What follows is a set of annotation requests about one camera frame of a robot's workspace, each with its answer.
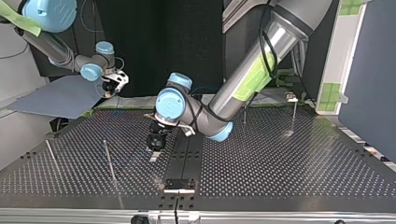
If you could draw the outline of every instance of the gray panel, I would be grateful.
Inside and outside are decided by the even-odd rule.
[[[324,66],[329,54],[332,31],[340,1],[333,0],[323,21],[315,32],[309,36],[308,50],[303,73],[303,83],[309,95],[317,99]]]
[[[102,80],[90,82],[82,76],[62,77],[23,96],[8,108],[52,117],[77,119],[104,94]]]
[[[294,122],[292,107],[252,108],[247,120],[223,143],[191,139],[191,210],[396,212],[396,174],[310,108]]]
[[[162,199],[163,178],[177,132],[168,136],[161,157],[149,162],[146,137],[151,121],[143,117],[149,112],[97,111],[52,143],[56,161],[47,150],[38,150],[11,164],[0,173],[0,207],[162,208],[160,204],[168,203]],[[104,139],[117,182],[109,172]]]
[[[393,94],[396,1],[368,3],[346,85],[340,121],[361,139],[396,161],[396,101]]]

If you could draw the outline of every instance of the metal plate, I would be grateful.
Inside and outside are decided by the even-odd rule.
[[[1,207],[159,209],[163,178],[177,131],[156,162],[149,162],[149,111],[97,111],[52,142],[57,160],[38,150],[0,175]],[[117,181],[106,160],[107,140]]]
[[[396,213],[396,174],[310,109],[252,108],[234,127],[222,143],[191,139],[190,210]]]

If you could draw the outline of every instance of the green tape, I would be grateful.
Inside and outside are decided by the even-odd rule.
[[[34,34],[35,36],[39,36],[41,33],[41,27],[38,22],[18,14],[2,0],[0,0],[0,16],[6,18],[8,21],[12,22],[15,26],[18,26],[22,30]]]
[[[274,56],[270,52],[267,53],[267,59],[272,69],[274,67]],[[254,92],[261,91],[270,81],[270,74],[264,67],[264,58],[260,55],[251,65],[233,97],[240,101],[246,101]]]
[[[361,11],[362,0],[342,0],[341,16],[358,15]]]
[[[341,84],[339,83],[323,83],[318,111],[334,112],[340,101],[340,90]]]

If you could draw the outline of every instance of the metal rod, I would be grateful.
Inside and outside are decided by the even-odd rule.
[[[108,150],[106,139],[103,140],[103,146],[105,147],[105,152],[107,155],[107,161],[108,161],[108,166],[110,167],[111,176],[113,177],[114,181],[117,181],[116,175],[114,174],[113,162],[111,161],[110,151]]]
[[[247,108],[248,108],[248,105],[245,105],[245,109],[244,109],[244,124],[247,123]]]
[[[298,101],[296,101],[296,102],[294,103],[293,119],[295,119],[295,118],[296,118],[297,103],[298,103]]]
[[[55,155],[53,154],[53,151],[52,151],[52,147],[51,147],[51,145],[50,145],[50,140],[46,139],[46,144],[47,144],[47,148],[49,149],[50,157],[51,157],[53,160],[56,160]]]

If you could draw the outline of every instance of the optical breadboard table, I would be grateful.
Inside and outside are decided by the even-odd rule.
[[[250,108],[222,143],[174,130],[156,162],[150,112],[95,111],[49,141],[55,158],[43,143],[0,171],[0,223],[23,209],[396,214],[396,174],[309,107],[295,119],[292,107]],[[164,193],[169,179],[192,180],[194,193]]]

